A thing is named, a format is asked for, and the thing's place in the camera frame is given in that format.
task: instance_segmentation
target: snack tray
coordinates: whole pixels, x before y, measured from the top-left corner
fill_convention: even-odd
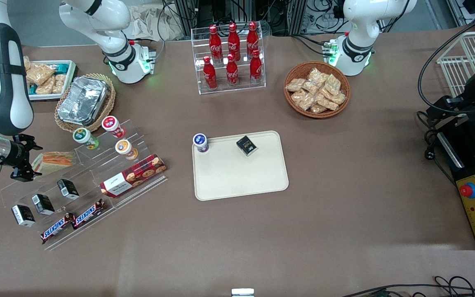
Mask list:
[[[48,174],[45,177],[36,177],[32,182],[17,181],[3,188],[1,190],[1,197],[4,207],[8,209],[8,216],[13,216],[11,207],[20,204],[28,206],[36,219],[36,223],[30,228],[17,224],[14,224],[12,228],[15,228],[16,232],[36,231],[38,234],[37,240],[35,239],[31,244],[41,245],[40,233],[51,227],[66,212],[72,212],[75,216],[79,216],[87,208],[91,207],[93,203],[102,199],[106,204],[106,208],[100,215],[92,217],[76,230],[73,230],[72,226],[66,226],[60,233],[47,240],[44,245],[45,250],[54,250],[127,203],[166,181],[166,176],[161,172],[117,198],[110,198],[102,194],[100,183],[151,155],[147,145],[142,140],[143,135],[138,133],[132,122],[127,120],[122,123],[122,126],[126,128],[126,135],[129,136],[126,139],[139,152],[137,159],[127,160],[124,156],[118,154],[114,148],[118,139],[114,138],[111,133],[105,132],[98,136],[100,145],[97,149],[89,150],[84,146],[80,146],[73,150],[73,163],[75,164],[71,167]],[[74,183],[80,195],[79,198],[71,200],[61,195],[56,182],[62,178]],[[34,194],[48,196],[56,210],[54,214],[48,216],[38,214],[32,203],[32,196]]]
[[[43,63],[43,64],[69,64],[67,69],[66,80],[63,83],[62,92],[60,94],[33,94],[29,95],[28,98],[31,101],[40,101],[40,100],[53,100],[60,99],[62,95],[66,92],[67,88],[71,85],[72,79],[74,77],[74,72],[76,70],[76,64],[71,60],[51,60],[51,61],[31,61],[31,63]]]
[[[236,142],[247,136],[258,149],[249,156]],[[280,135],[265,131],[208,139],[200,153],[192,145],[195,196],[200,201],[283,191],[289,186]]]

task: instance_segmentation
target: small black box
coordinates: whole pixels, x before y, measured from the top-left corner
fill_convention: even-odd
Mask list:
[[[42,215],[54,214],[54,207],[52,206],[52,203],[49,200],[49,197],[42,194],[36,194],[32,196],[32,203],[34,203],[34,207],[36,207],[38,214],[42,214]]]
[[[36,222],[34,216],[32,216],[31,209],[25,205],[14,205],[12,207],[12,214],[20,226],[30,227]]]
[[[246,156],[250,156],[250,154],[258,149],[258,147],[256,147],[256,145],[254,145],[254,143],[252,143],[248,137],[243,137],[236,143]]]
[[[69,199],[77,199],[80,195],[72,181],[61,179],[58,181],[58,188],[62,191],[62,196]]]

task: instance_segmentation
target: coca-cola bottle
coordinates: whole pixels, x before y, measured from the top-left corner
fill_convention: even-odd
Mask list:
[[[210,39],[209,39],[209,46],[210,46],[210,53],[212,53],[212,60],[214,64],[222,64],[223,63],[223,49],[221,48],[221,38],[217,35],[217,27],[215,25],[211,25],[209,27],[210,30]]]
[[[250,60],[250,82],[258,85],[261,82],[261,60],[260,51],[252,51],[252,60]]]
[[[249,35],[247,35],[247,59],[252,59],[252,51],[258,49],[258,33],[256,32],[256,22],[249,23]]]
[[[210,64],[209,56],[205,56],[203,60],[205,62],[205,66],[203,67],[203,73],[205,75],[205,81],[208,86],[208,90],[216,90],[217,78],[215,77],[215,68],[212,64]]]
[[[239,83],[238,77],[238,66],[234,61],[234,55],[229,53],[228,56],[228,64],[226,65],[226,79],[228,79],[228,87],[235,88]]]
[[[230,23],[228,25],[228,30],[230,34],[228,35],[228,52],[234,55],[236,61],[241,60],[241,53],[240,53],[240,44],[239,44],[239,36],[236,33],[236,26],[235,23]]]

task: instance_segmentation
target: clear acrylic rack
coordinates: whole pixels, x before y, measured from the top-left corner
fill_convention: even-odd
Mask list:
[[[206,85],[203,66],[204,56],[212,57],[209,47],[209,37],[210,31],[209,28],[193,28],[192,29],[192,51],[194,53],[194,67],[195,73],[198,80],[199,94],[209,94],[216,92],[227,92],[233,90],[245,90],[245,89],[254,89],[254,88],[264,88],[266,86],[266,73],[265,73],[265,55],[264,55],[264,46],[263,46],[263,30],[260,22],[256,22],[256,32],[258,32],[258,50],[260,51],[261,59],[261,75],[262,80],[260,84],[253,85],[250,82],[250,60],[247,59],[247,35],[249,34],[249,25],[248,23],[237,23],[237,35],[240,37],[240,53],[241,60],[237,61],[237,69],[239,74],[239,84],[234,88],[228,87],[228,82],[226,80],[226,64],[228,59],[228,25],[221,25],[217,27],[217,33],[221,38],[221,47],[223,49],[223,63],[214,64],[215,75],[217,77],[217,89],[209,90]]]
[[[30,230],[38,233],[38,241],[34,241],[31,244],[40,245],[42,242],[40,233],[43,233],[51,227],[62,218],[66,212],[71,212],[75,216],[79,216],[96,201],[102,199],[106,207],[100,215],[92,217],[76,230],[74,230],[72,226],[66,226],[62,231],[47,240],[45,250],[54,250],[127,203],[167,180],[166,175],[161,172],[120,197],[110,198],[102,194],[100,183],[120,173],[124,169],[129,168],[138,161],[151,156],[151,152],[149,152],[147,145],[142,140],[143,135],[138,132],[133,123],[127,120],[122,123],[122,126],[126,129],[127,137],[125,137],[125,139],[129,140],[134,148],[138,150],[138,157],[135,160],[127,160],[124,156],[118,154],[115,151],[115,143],[117,143],[118,139],[114,138],[111,133],[106,132],[98,136],[100,145],[97,149],[89,150],[85,146],[80,146],[73,150],[74,165],[71,167],[48,174],[45,177],[37,177],[32,182],[18,181],[1,190],[2,202],[4,207],[9,210],[9,216],[12,216],[12,212],[10,211],[11,207],[16,204],[26,205],[31,209],[36,223],[30,227]],[[60,179],[72,181],[80,197],[75,200],[63,197],[56,184]],[[48,216],[38,214],[32,203],[32,196],[35,194],[44,194],[49,197],[49,200],[56,210],[54,214]]]

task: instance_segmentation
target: table surface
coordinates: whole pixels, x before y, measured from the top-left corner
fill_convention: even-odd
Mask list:
[[[198,95],[190,42],[167,43],[155,74],[134,85],[113,77],[96,46],[26,47],[31,60],[70,59],[79,74],[111,77],[113,115],[138,126],[169,179],[52,252],[15,224],[0,198],[0,296],[228,296],[255,288],[259,297],[339,297],[456,274],[475,285],[466,215],[452,184],[424,159],[415,120],[426,108],[419,71],[454,32],[382,34],[370,65],[349,78],[348,107],[326,120],[285,101],[286,73],[319,59],[291,38],[266,38],[266,88],[206,96]],[[428,68],[426,96],[449,94],[444,85],[436,66]],[[45,151],[77,146],[56,126],[55,103],[33,107],[26,133]],[[265,130],[281,136],[287,190],[198,201],[192,135]]]

